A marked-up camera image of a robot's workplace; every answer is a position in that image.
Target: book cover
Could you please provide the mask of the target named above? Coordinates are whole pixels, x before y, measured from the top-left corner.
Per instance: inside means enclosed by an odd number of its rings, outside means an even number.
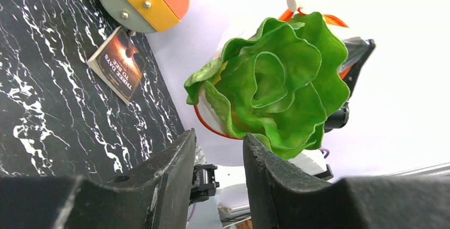
[[[123,27],[118,27],[88,60],[88,65],[126,103],[139,86],[145,60]]]

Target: gray plastic part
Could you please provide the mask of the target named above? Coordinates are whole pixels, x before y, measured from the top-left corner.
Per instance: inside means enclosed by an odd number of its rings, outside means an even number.
[[[347,48],[349,55],[344,64],[339,68],[339,72],[347,70],[349,67],[353,66],[358,62],[370,47],[369,40],[363,39],[361,37],[351,37],[342,40],[345,47]]]
[[[127,0],[100,0],[105,10],[122,26],[139,33],[155,33],[156,30]],[[122,18],[122,12],[128,18]]]

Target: white knob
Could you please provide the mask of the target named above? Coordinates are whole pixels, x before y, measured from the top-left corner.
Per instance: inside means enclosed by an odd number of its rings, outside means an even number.
[[[288,3],[288,9],[291,12],[295,12],[298,8],[303,8],[301,0],[286,0],[286,2]]]

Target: green lettuce leaf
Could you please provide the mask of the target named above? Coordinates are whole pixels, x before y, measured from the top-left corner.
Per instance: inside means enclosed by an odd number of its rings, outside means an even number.
[[[267,18],[253,37],[231,39],[218,59],[189,77],[187,103],[197,104],[204,89],[228,135],[252,133],[290,159],[321,146],[327,117],[347,100],[338,75],[347,56],[320,13],[289,22]]]

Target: bolt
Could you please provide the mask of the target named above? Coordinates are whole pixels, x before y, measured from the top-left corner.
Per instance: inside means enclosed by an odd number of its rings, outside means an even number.
[[[129,35],[130,37],[133,37],[133,36],[136,35],[136,31],[128,30],[128,35]]]
[[[145,0],[144,1],[144,8],[145,9],[149,9],[150,7],[152,7],[152,2]]]
[[[123,11],[122,12],[122,14],[120,14],[120,17],[122,17],[122,19],[127,19],[129,16],[128,16],[128,13],[126,12],[126,11]]]

